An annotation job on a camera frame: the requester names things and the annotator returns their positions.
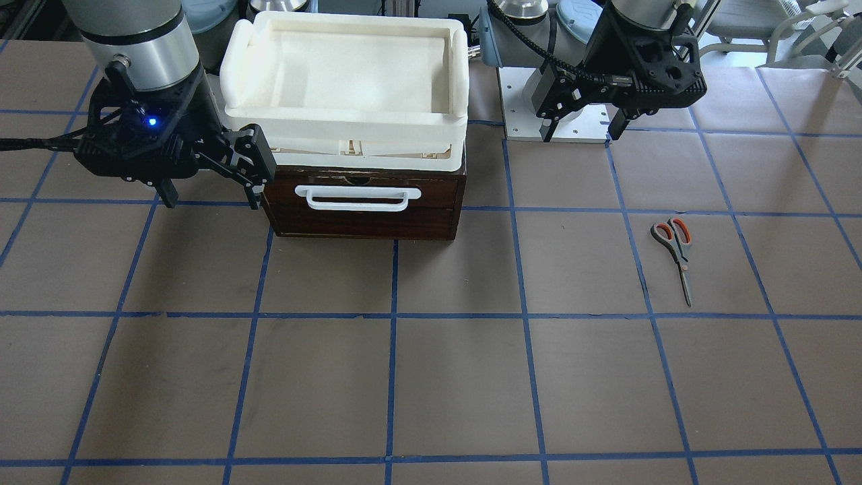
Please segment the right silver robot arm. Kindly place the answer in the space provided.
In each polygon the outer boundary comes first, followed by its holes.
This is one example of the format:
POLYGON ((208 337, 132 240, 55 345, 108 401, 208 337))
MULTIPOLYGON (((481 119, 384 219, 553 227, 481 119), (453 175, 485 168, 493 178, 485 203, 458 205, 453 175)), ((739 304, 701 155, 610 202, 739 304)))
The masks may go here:
POLYGON ((234 179, 261 205, 276 162, 263 130, 226 129, 181 3, 65 1, 104 79, 90 96, 74 156, 101 177, 153 187, 167 207, 175 179, 201 169, 234 179))

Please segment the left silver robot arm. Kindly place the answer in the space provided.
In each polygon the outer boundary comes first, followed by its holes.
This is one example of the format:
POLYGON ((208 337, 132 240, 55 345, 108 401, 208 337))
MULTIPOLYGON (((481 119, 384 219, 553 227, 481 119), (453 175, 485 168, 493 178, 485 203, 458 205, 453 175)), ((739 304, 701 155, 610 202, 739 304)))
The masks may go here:
POLYGON ((618 140, 628 123, 707 93, 694 1, 490 1, 482 61, 498 68, 508 134, 618 140))

